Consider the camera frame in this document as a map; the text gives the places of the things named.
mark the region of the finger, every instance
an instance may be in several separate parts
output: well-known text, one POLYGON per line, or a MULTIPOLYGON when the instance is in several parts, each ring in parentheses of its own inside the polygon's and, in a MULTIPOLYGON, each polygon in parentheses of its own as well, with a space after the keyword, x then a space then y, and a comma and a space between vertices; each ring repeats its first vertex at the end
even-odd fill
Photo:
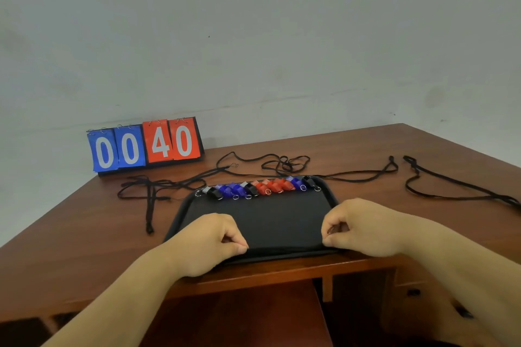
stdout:
POLYGON ((348 223, 347 218, 348 210, 346 206, 340 204, 332 208, 322 221, 322 227, 320 229, 322 238, 325 239, 336 225, 339 225, 340 223, 348 223))
POLYGON ((220 245, 221 249, 221 257, 224 261, 225 259, 231 258, 236 255, 244 254, 248 249, 245 245, 240 245, 238 243, 222 243, 220 245))
POLYGON ((242 235, 241 231, 239 231, 239 228, 237 227, 237 224, 235 223, 235 220, 232 218, 231 215, 225 214, 228 217, 225 217, 225 236, 231 238, 232 241, 235 243, 238 243, 240 245, 244 245, 245 247, 249 248, 248 243, 246 242, 246 239, 242 235))
POLYGON ((324 238, 322 244, 326 247, 353 249, 353 236, 352 232, 333 233, 324 238))

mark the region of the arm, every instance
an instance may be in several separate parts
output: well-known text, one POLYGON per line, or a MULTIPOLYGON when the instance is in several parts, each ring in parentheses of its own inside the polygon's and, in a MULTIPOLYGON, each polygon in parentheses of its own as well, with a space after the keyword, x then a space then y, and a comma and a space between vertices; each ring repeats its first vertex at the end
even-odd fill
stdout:
POLYGON ((521 345, 521 265, 434 221, 363 199, 346 200, 322 224, 323 244, 421 263, 506 345, 521 345))
POLYGON ((176 280, 200 276, 246 249, 246 240, 231 216, 203 215, 139 257, 44 346, 137 347, 176 280))

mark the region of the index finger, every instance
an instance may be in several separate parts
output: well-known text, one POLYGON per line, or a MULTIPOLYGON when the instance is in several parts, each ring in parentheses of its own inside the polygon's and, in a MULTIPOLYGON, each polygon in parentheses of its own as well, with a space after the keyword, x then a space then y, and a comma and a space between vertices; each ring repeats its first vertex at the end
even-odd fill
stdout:
POLYGON ((225 224, 225 236, 229 237, 231 241, 234 241, 235 243, 238 243, 240 245, 244 245, 248 248, 248 243, 246 242, 246 239, 242 235, 241 231, 239 231, 239 228, 233 219, 233 217, 229 214, 222 214, 224 215, 224 224, 225 224))
POLYGON ((339 204, 338 206, 332 208, 324 217, 322 221, 322 227, 320 229, 322 238, 325 239, 328 237, 331 228, 339 225, 342 222, 348 224, 348 210, 345 208, 345 206, 339 204))

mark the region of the scoreboard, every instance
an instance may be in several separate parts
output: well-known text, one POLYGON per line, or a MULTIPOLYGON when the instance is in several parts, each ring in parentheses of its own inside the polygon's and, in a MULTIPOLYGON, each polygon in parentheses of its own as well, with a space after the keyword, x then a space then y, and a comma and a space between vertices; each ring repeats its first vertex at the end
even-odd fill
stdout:
POLYGON ((87 137, 93 170, 100 175, 198 160, 204 154, 195 117, 89 130, 87 137))

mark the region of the person's right hand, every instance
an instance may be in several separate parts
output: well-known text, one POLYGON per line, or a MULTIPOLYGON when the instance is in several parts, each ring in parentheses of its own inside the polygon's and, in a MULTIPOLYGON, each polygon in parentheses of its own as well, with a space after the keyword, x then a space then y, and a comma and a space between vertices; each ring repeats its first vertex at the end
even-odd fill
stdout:
POLYGON ((371 256, 404 252, 419 217, 364 199, 346 200, 324 217, 322 243, 371 256))

